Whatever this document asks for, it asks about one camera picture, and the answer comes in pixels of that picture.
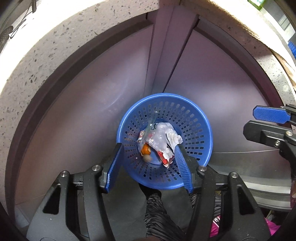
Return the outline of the red white paper food box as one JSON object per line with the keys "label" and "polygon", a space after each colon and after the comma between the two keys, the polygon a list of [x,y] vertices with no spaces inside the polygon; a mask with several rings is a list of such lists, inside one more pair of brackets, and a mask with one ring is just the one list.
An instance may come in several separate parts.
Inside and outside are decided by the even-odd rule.
{"label": "red white paper food box", "polygon": [[161,151],[157,151],[157,153],[163,165],[168,169],[174,159],[173,152],[170,149],[167,149],[164,153]]}

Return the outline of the orange peel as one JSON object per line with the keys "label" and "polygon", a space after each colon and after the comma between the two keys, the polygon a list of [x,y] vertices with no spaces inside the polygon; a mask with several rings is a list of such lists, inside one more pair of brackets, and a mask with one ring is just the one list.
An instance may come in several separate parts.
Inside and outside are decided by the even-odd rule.
{"label": "orange peel", "polygon": [[142,146],[142,149],[141,149],[140,153],[141,153],[142,156],[150,155],[151,154],[151,147],[150,147],[150,145],[147,144],[147,143],[145,143]]}

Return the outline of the clear plastic bag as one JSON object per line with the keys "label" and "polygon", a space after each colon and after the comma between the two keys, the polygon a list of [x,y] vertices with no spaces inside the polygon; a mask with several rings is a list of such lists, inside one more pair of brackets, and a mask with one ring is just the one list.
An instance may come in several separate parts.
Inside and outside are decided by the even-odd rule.
{"label": "clear plastic bag", "polygon": [[[175,147],[183,143],[182,137],[177,134],[174,127],[168,122],[149,123],[144,130],[155,130],[154,141],[147,143],[156,152],[165,152],[167,147],[174,153]],[[138,150],[141,151],[145,143],[138,144]]]}

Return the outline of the red white yogurt cup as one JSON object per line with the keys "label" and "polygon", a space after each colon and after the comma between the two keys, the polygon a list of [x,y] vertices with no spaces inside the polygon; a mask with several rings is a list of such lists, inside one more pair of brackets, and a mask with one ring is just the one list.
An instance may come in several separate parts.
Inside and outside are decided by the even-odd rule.
{"label": "red white yogurt cup", "polygon": [[154,141],[155,130],[143,130],[140,131],[137,143],[151,143]]}

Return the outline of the blue trash basket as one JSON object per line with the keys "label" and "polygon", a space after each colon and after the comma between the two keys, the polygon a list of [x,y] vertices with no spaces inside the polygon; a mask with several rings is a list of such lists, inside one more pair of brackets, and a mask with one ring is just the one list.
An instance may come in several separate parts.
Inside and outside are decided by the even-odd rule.
{"label": "blue trash basket", "polygon": [[130,177],[160,190],[184,185],[179,149],[200,166],[207,166],[213,150],[212,129],[204,112],[172,93],[153,94],[131,106],[121,119],[116,140],[124,146],[122,165]]}

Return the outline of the tan towel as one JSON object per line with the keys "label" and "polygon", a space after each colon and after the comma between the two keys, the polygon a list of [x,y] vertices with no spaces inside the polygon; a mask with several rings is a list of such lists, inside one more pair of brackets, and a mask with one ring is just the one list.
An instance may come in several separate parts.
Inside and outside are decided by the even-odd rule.
{"label": "tan towel", "polygon": [[287,42],[269,19],[262,14],[232,15],[238,24],[260,43],[264,44],[279,61],[293,89],[295,89],[295,61]]}

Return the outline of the green dish soap bottle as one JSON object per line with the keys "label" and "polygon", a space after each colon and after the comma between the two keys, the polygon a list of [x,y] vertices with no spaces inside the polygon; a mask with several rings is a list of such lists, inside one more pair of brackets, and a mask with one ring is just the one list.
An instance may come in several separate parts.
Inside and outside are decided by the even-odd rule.
{"label": "green dish soap bottle", "polygon": [[257,10],[261,10],[266,3],[266,0],[247,0]]}

